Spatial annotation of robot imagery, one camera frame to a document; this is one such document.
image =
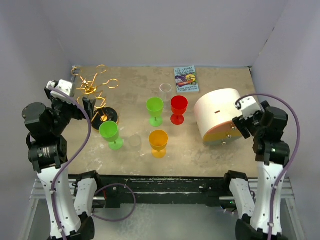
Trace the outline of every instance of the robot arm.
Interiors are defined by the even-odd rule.
[[[267,239],[272,226],[272,239],[287,240],[282,235],[280,204],[283,178],[277,186],[273,208],[270,208],[271,194],[276,179],[289,161],[289,146],[281,141],[288,115],[281,109],[261,103],[264,111],[253,97],[241,101],[242,115],[232,121],[245,139],[253,136],[253,150],[258,167],[258,187],[254,203],[248,178],[244,173],[229,171],[224,180],[232,192],[239,213],[236,223],[237,240]]]
[[[63,165],[68,161],[67,141],[61,135],[71,119],[81,120],[83,113],[67,98],[50,91],[48,87],[57,88],[68,96],[73,96],[73,84],[68,81],[50,81],[44,89],[51,101],[51,108],[43,103],[34,102],[22,111],[24,124],[29,130],[26,143],[29,148],[28,159],[41,180],[49,209],[51,240],[62,239],[62,229],[58,228],[54,211],[68,240],[91,240],[95,235],[94,222],[91,218],[92,203],[95,192],[101,186],[97,172],[80,175],[77,184],[75,202],[70,192],[68,168],[58,177],[55,185],[55,206],[52,202],[52,182]],[[96,100],[83,98],[83,106],[90,118]]]

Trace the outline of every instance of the white cylinder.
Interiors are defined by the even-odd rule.
[[[239,98],[237,90],[226,88],[209,92],[196,102],[194,114],[204,144],[225,144],[242,136],[232,122],[242,115],[235,107]]]

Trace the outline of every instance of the table surface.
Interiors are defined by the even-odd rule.
[[[91,81],[95,67],[83,67],[81,75]],[[109,67],[107,72],[97,76],[97,85],[109,79],[118,79],[119,87],[109,89],[102,86],[102,96],[107,96],[106,106],[114,108],[119,115],[119,132],[123,147],[111,150],[99,132],[92,129],[91,137],[72,164],[70,174],[97,170],[101,175],[145,175],[145,176],[202,176],[223,177],[228,170],[244,172],[248,177],[257,177],[253,139],[238,139],[225,146],[204,146],[193,112],[197,100],[203,95],[226,88],[238,90],[240,95],[254,93],[255,88],[248,68],[197,67],[199,92],[184,93],[189,105],[184,114],[184,123],[174,125],[170,121],[172,112],[164,109],[163,124],[153,127],[149,124],[146,101],[158,96],[159,86],[169,83],[173,95],[177,94],[173,67]],[[79,87],[81,79],[75,79]],[[76,90],[75,96],[81,96]],[[149,134],[161,129],[168,133],[169,141],[164,158],[151,154]],[[67,140],[70,158],[81,146],[88,127],[85,120],[72,120],[63,136]],[[142,138],[140,152],[133,151],[128,138],[138,134]]]

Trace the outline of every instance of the book cover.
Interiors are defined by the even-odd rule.
[[[195,66],[175,67],[174,76],[177,93],[199,92]]]

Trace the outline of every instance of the orange base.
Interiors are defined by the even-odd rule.
[[[167,150],[166,150],[166,149],[163,149],[163,150],[161,150],[161,151],[156,151],[156,150],[152,149],[152,150],[151,150],[151,153],[152,153],[152,155],[153,155],[155,158],[161,159],[161,158],[163,158],[163,157],[166,155]]]

